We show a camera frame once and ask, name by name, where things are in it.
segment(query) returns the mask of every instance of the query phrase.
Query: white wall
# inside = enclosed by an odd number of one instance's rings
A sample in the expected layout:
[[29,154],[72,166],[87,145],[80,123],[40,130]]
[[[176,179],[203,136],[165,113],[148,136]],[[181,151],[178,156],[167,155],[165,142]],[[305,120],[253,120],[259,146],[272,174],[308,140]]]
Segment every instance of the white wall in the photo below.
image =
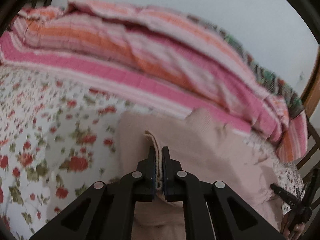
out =
[[[313,68],[317,42],[286,0],[105,0],[154,4],[189,12],[224,27],[264,67],[302,93]],[[53,0],[66,6],[67,0]],[[299,81],[301,72],[304,79]]]

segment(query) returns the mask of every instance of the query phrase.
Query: towel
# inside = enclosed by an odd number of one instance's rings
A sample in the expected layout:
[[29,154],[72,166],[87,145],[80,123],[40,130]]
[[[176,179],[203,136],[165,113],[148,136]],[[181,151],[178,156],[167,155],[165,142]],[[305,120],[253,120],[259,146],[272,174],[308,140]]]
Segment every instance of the towel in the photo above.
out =
[[183,170],[205,182],[224,181],[280,230],[282,202],[270,189],[277,183],[271,159],[262,158],[206,110],[194,110],[185,120],[125,112],[118,143],[123,175],[136,170],[137,163],[148,157],[150,146],[156,149],[157,197],[152,203],[136,203],[132,239],[185,239],[182,203],[166,202],[161,192],[164,146]]

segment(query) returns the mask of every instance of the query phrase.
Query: folded blanket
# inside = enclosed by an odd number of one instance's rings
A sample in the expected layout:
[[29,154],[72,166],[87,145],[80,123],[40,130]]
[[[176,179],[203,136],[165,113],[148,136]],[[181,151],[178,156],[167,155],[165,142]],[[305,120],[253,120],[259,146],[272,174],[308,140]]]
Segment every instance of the folded blanket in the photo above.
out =
[[284,162],[305,154],[305,113],[292,125],[284,98],[257,84],[219,35],[158,7],[86,0],[69,2],[62,17],[49,10],[50,20],[48,13],[41,17],[43,11],[20,13],[12,30],[29,46],[121,62],[211,100],[274,144],[280,142],[278,156]]
[[[162,188],[161,148],[168,146],[172,159],[200,180],[226,182],[277,230],[282,219],[281,200],[273,198],[269,186],[277,182],[272,161],[261,158],[243,138],[228,126],[217,123],[205,110],[195,110],[185,120],[161,115],[125,112],[118,128],[118,142],[123,175],[135,171],[138,161],[156,149],[157,187]],[[152,203],[137,203],[133,239],[184,239],[181,203],[167,203],[161,192]]]

